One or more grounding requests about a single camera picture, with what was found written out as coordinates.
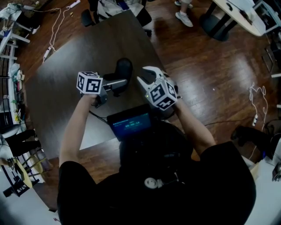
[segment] wire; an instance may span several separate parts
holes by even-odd
[[[50,46],[49,46],[49,47],[51,47],[51,48],[54,50],[54,52],[56,52],[56,50],[55,50],[55,48],[54,48],[54,42],[55,42],[55,40],[56,40],[57,33],[58,33],[59,29],[60,29],[60,26],[62,25],[62,22],[63,22],[64,19],[65,19],[65,12],[68,11],[68,10],[70,10],[70,9],[71,9],[71,7],[67,6],[67,7],[66,7],[66,10],[64,10],[64,11],[62,12],[63,18],[62,18],[62,20],[61,20],[61,23],[58,25],[57,31],[56,31],[55,33],[54,33],[54,26],[56,25],[58,19],[59,19],[60,16],[61,16],[61,8],[49,9],[49,10],[46,10],[46,11],[37,11],[37,10],[34,10],[34,9],[33,9],[33,11],[35,11],[35,12],[49,12],[49,11],[53,11],[53,10],[59,10],[59,11],[60,11],[60,13],[58,14],[58,17],[57,17],[56,21],[54,22],[54,25],[52,26],[52,36],[51,36],[51,39],[50,39],[50,42],[49,42],[49,43],[50,43]]]
[[[240,122],[240,121],[244,121],[244,120],[248,120],[248,119],[252,119],[252,118],[254,118],[254,117],[253,117],[253,116],[249,116],[249,117],[246,117],[246,118],[241,119],[241,120],[217,121],[217,122],[214,122],[214,123],[208,123],[208,124],[206,124],[205,126],[212,125],[212,124],[216,124],[216,123]]]
[[[260,90],[260,91],[262,92],[262,94],[263,94],[263,99],[265,100],[265,102],[266,102],[266,104],[267,104],[266,108],[263,107],[264,118],[263,118],[263,127],[262,127],[262,130],[261,130],[261,131],[263,131],[263,128],[264,128],[264,126],[265,126],[265,120],[266,120],[266,118],[267,118],[267,110],[268,110],[268,103],[267,103],[267,100],[266,100],[266,98],[265,98],[265,95],[267,94],[267,91],[266,91],[266,89],[265,89],[264,86],[263,86],[263,88],[258,87],[257,89],[255,89],[254,86],[255,86],[255,83],[252,83],[251,87],[249,88],[249,99],[250,99],[250,101],[251,101],[251,104],[254,106],[254,108],[255,108],[255,110],[256,110],[255,119],[254,119],[252,125],[255,126],[256,121],[257,121],[257,119],[258,119],[258,110],[257,110],[255,104],[253,103],[254,97],[253,97],[252,91],[254,90],[254,91],[257,93],[258,90]],[[255,146],[255,148],[253,149],[253,152],[252,152],[251,156],[249,157],[249,159],[251,159],[251,157],[254,155],[255,149],[256,149],[256,146]]]
[[[92,111],[89,110],[89,113],[92,114],[93,116],[97,117],[99,120],[101,120],[102,122],[107,123],[107,121],[104,119],[105,117],[100,117],[97,114],[93,113]]]
[[[0,146],[1,146],[1,145],[5,145],[5,146],[8,146],[8,145],[6,145],[6,144],[0,144]],[[8,147],[10,148],[10,146],[8,146]]]

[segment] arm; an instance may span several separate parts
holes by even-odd
[[[78,153],[82,143],[90,106],[96,95],[85,94],[78,102],[68,122],[60,150],[60,166],[66,161],[78,162]]]
[[[5,159],[0,158],[0,166],[9,166],[9,164]]]
[[[189,137],[197,154],[200,156],[207,148],[216,145],[210,131],[192,115],[182,99],[179,99],[175,106],[180,123],[185,134]]]

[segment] person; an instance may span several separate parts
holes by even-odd
[[[232,142],[216,144],[182,99],[174,110],[185,134],[158,121],[148,145],[134,146],[133,139],[121,143],[119,173],[96,184],[78,158],[95,98],[80,99],[62,139],[57,198],[62,224],[245,223],[256,199],[249,169]],[[193,148],[200,162],[191,160]],[[152,179],[156,174],[166,179],[161,185]]]
[[[175,5],[180,6],[180,11],[176,12],[176,17],[182,21],[182,23],[188,27],[193,27],[193,24],[191,20],[188,18],[187,15],[187,9],[193,8],[193,5],[191,4],[192,0],[176,0]]]

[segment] white cable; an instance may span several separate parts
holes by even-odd
[[[53,11],[53,10],[59,10],[60,11],[60,13],[58,14],[58,17],[57,17],[57,19],[56,19],[56,21],[54,22],[54,25],[52,26],[52,36],[51,36],[51,39],[50,39],[50,46],[49,47],[51,47],[53,50],[54,50],[54,52],[56,52],[56,50],[55,50],[55,48],[54,48],[54,42],[55,42],[55,40],[56,40],[56,36],[57,36],[57,33],[58,33],[58,31],[59,31],[59,29],[60,29],[60,26],[62,25],[62,22],[64,21],[64,19],[65,19],[65,12],[66,11],[68,11],[68,10],[70,10],[71,9],[71,7],[69,7],[69,6],[67,6],[66,7],[66,10],[64,10],[63,11],[63,18],[62,18],[62,20],[61,20],[61,23],[59,24],[59,26],[58,26],[58,28],[57,28],[57,31],[54,33],[54,26],[56,25],[56,23],[57,23],[57,21],[58,21],[58,19],[60,18],[60,16],[61,16],[61,8],[55,8],[55,9],[49,9],[49,10],[46,10],[46,11],[37,11],[37,10],[33,10],[33,11],[35,11],[35,12],[49,12],[49,11]]]
[[[262,92],[262,94],[263,94],[263,99],[265,100],[265,102],[266,102],[266,104],[267,104],[266,108],[263,107],[263,113],[264,113],[263,127],[262,127],[262,131],[263,131],[263,128],[264,128],[264,125],[265,125],[265,120],[266,120],[266,117],[267,117],[267,109],[268,109],[268,103],[267,103],[267,100],[266,100],[266,98],[265,98],[265,95],[267,94],[267,91],[266,91],[266,89],[265,89],[264,86],[263,86],[263,88],[258,87],[257,89],[255,89],[254,86],[255,86],[255,83],[252,83],[251,87],[249,88],[249,93],[250,93],[250,94],[249,94],[249,99],[250,99],[250,101],[251,101],[251,104],[254,106],[254,108],[255,108],[255,110],[256,110],[256,115],[255,115],[255,118],[254,118],[254,121],[253,121],[253,124],[254,124],[254,125],[256,124],[256,120],[257,120],[257,118],[258,118],[258,110],[257,110],[255,104],[253,103],[254,97],[253,97],[252,91],[254,90],[254,91],[257,93],[258,90],[260,90],[260,91]],[[254,154],[254,152],[255,152],[255,149],[256,149],[256,147],[254,148],[254,150],[253,150],[253,152],[252,152],[252,154],[251,154],[251,156],[250,156],[249,159],[251,159],[251,157],[253,156],[253,154]]]

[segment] hardwood floor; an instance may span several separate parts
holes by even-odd
[[[64,7],[72,0],[53,0],[44,10]],[[194,115],[204,124],[224,120],[242,120],[255,115],[249,101],[249,87],[252,82],[264,85],[267,90],[269,104],[268,120],[276,117],[277,80],[270,75],[261,59],[263,48],[268,45],[266,37],[255,37],[240,26],[234,27],[226,42],[209,38],[199,25],[199,17],[207,11],[210,0],[194,0],[194,8],[188,10],[194,27],[188,28],[175,18],[179,10],[173,0],[156,0],[147,2],[147,10],[152,16],[151,41],[168,74],[177,81],[184,101]],[[80,20],[81,12],[89,8],[83,0],[70,12],[66,12],[65,21],[58,32],[55,48],[65,44],[70,38],[85,31]],[[22,47],[18,53],[18,62],[30,78],[42,63],[45,50],[49,47],[51,27],[57,14],[46,13],[42,17],[42,25],[38,33],[30,36],[31,43]],[[223,13],[215,10],[222,17]],[[254,95],[254,102],[262,113],[265,102],[259,93]],[[180,127],[176,117],[171,121]],[[240,122],[217,123],[209,125],[218,143],[230,140],[230,135],[239,124],[249,125],[249,118]],[[259,118],[256,128],[261,129],[262,119]],[[90,172],[96,182],[110,174],[118,172],[119,143],[116,139],[88,148],[80,152],[81,164]],[[245,157],[250,157],[254,146],[248,144],[238,148]],[[252,160],[257,160],[256,150]],[[46,184],[35,186],[39,196],[50,208],[56,208],[58,186],[58,159],[50,162],[54,169],[45,174]]]

